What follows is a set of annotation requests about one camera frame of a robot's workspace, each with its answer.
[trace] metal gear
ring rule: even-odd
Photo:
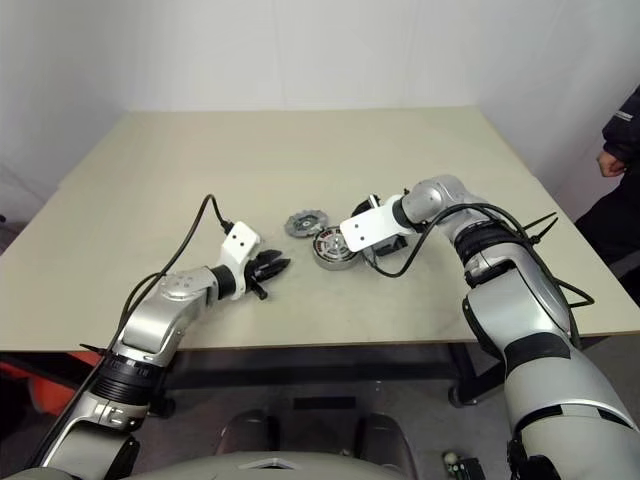
[[[313,239],[313,258],[327,270],[346,270],[358,262],[360,254],[349,250],[340,227],[327,227]]]
[[[311,237],[329,225],[329,217],[320,210],[303,210],[291,215],[284,225],[285,231],[296,238]]]

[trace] table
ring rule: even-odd
[[[556,276],[596,298],[575,312],[581,334],[640,331],[635,304],[475,107],[130,113],[0,257],[0,350],[104,346],[129,290],[169,258],[209,192],[292,264],[266,285],[267,301],[222,302],[182,349],[474,341],[462,267],[442,235],[393,280],[364,264],[322,270],[310,242],[283,230],[297,211],[321,209],[338,224],[370,193],[384,199],[443,173],[523,223],[558,211],[537,249]],[[223,234],[212,212],[207,219],[176,269],[215,264]]]

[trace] dark sleeve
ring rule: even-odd
[[[604,150],[618,160],[640,163],[640,87],[602,130]]]

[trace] black wire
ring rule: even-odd
[[[557,292],[560,294],[560,297],[564,300],[565,306],[567,307],[567,311],[568,311],[568,314],[569,314],[569,334],[571,335],[571,343],[576,348],[581,349],[581,343],[582,342],[580,341],[580,335],[578,333],[578,326],[576,324],[576,320],[575,320],[575,317],[573,315],[573,312],[571,311],[571,308],[581,307],[581,306],[585,306],[585,305],[592,305],[593,303],[595,303],[595,300],[591,296],[589,296],[586,292],[583,292],[579,288],[577,288],[577,287],[575,287],[575,286],[573,286],[573,285],[571,285],[571,284],[569,284],[569,283],[567,283],[565,281],[556,279],[553,276],[553,274],[551,273],[551,271],[549,270],[549,268],[547,267],[547,265],[544,263],[542,258],[533,249],[533,245],[531,243],[531,240],[530,240],[529,236],[527,235],[527,232],[524,229],[524,227],[520,224],[520,222],[518,222],[513,217],[513,215],[511,215],[509,212],[507,212],[506,210],[504,210],[504,209],[502,209],[500,207],[497,207],[497,206],[492,205],[490,203],[461,203],[461,204],[458,204],[458,205],[452,205],[451,207],[445,208],[440,213],[438,213],[431,220],[431,222],[426,226],[425,230],[422,232],[422,234],[420,235],[420,238],[416,242],[416,245],[414,246],[411,254],[407,258],[405,264],[397,272],[394,272],[394,273],[386,272],[386,271],[382,270],[381,268],[379,268],[376,264],[374,264],[371,261],[369,261],[369,259],[367,259],[366,257],[365,257],[365,262],[371,268],[373,268],[376,272],[384,275],[385,277],[398,278],[398,277],[404,275],[406,273],[406,271],[409,269],[409,267],[411,266],[411,264],[413,263],[413,260],[417,256],[420,248],[422,247],[422,244],[427,239],[427,236],[431,233],[433,228],[438,223],[440,223],[442,220],[447,218],[448,216],[453,215],[454,213],[460,212],[462,210],[476,210],[476,211],[479,211],[482,214],[486,215],[489,218],[495,219],[495,216],[487,211],[487,210],[493,210],[494,212],[496,212],[496,213],[500,214],[501,216],[503,216],[504,218],[506,218],[509,221],[509,223],[511,223],[513,225],[513,227],[515,228],[516,232],[520,236],[520,239],[522,240],[522,242],[520,242],[520,244],[529,252],[529,254],[532,256],[532,258],[534,259],[534,261],[536,262],[538,267],[540,267],[540,269],[542,270],[543,274],[549,279],[550,283],[556,288]],[[566,289],[568,289],[568,290],[571,290],[572,292],[576,293],[577,295],[580,295],[581,297],[583,297],[585,299],[585,301],[584,302],[575,303],[575,304],[569,304],[567,302],[566,297],[564,296],[564,293],[562,292],[562,290],[560,290],[561,286],[566,288]]]
[[[174,263],[176,263],[178,258],[180,258],[180,255],[182,255],[184,250],[187,248],[187,245],[193,238],[193,235],[195,234],[198,228],[198,225],[200,224],[200,220],[202,219],[202,216],[204,214],[205,209],[207,208],[207,204],[209,203],[209,201],[211,201],[211,203],[213,204],[213,209],[215,211],[216,217],[218,218],[218,221],[220,222],[220,226],[224,230],[225,234],[228,234],[229,231],[233,228],[233,223],[228,220],[225,220],[220,214],[220,209],[218,208],[218,202],[216,201],[216,198],[212,194],[208,194],[206,197],[204,197],[204,199],[202,200],[202,203],[200,204],[200,208],[198,209],[198,213],[196,214],[196,217],[193,220],[193,223],[191,224],[189,231],[187,232],[187,235],[185,236],[184,240],[182,241],[182,243],[180,244],[176,252],[171,256],[169,261],[165,264],[164,267],[162,267],[162,270],[160,270],[159,272],[147,275],[145,278],[140,280],[138,284],[133,288],[131,293],[129,293],[129,296],[125,301],[124,306],[122,308],[122,312],[120,314],[120,319],[118,321],[118,328],[116,329],[116,333],[111,338],[111,341],[109,342],[109,346],[106,348],[107,352],[111,351],[111,349],[115,345],[116,340],[120,336],[120,333],[122,332],[122,329],[126,325],[127,320],[129,319],[131,314],[135,311],[136,308],[138,308],[140,303],[142,303],[142,301],[149,294],[149,292],[151,292],[153,287],[156,286],[158,281],[167,274],[169,269],[173,266]],[[138,290],[142,288],[142,286],[145,283],[148,283],[148,285],[142,291],[142,293],[136,297],[136,293],[138,292]],[[80,398],[80,395],[82,395],[82,393],[87,389],[89,384],[95,379],[98,370],[102,366],[103,361],[104,361],[104,357],[101,357],[98,363],[93,367],[93,370],[91,370],[87,378],[85,378],[84,382],[82,382],[80,387],[75,391],[73,397],[71,398],[69,403],[67,403],[67,406],[65,407],[64,411],[58,416],[58,418],[56,418],[56,421],[54,422],[54,424],[51,426],[47,434],[40,441],[40,444],[38,445],[35,453],[29,460],[28,467],[37,467],[40,465],[41,461],[43,460],[43,456],[46,453],[45,447],[49,448],[50,446],[49,437],[55,437],[58,433],[60,433],[59,430],[62,428],[64,421],[66,421],[66,417],[69,415],[72,408],[75,406],[76,402]]]

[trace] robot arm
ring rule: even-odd
[[[260,237],[237,222],[224,241],[218,265],[167,275],[129,316],[104,353],[94,378],[50,433],[35,465],[83,480],[127,476],[153,396],[189,325],[225,297],[247,290],[266,296],[258,284],[289,263],[267,250],[251,260]]]
[[[452,176],[344,221],[352,251],[439,223],[454,245],[471,291],[463,313],[485,351],[506,366],[504,384],[516,478],[640,478],[640,433],[605,376],[571,342],[566,300],[531,245]]]

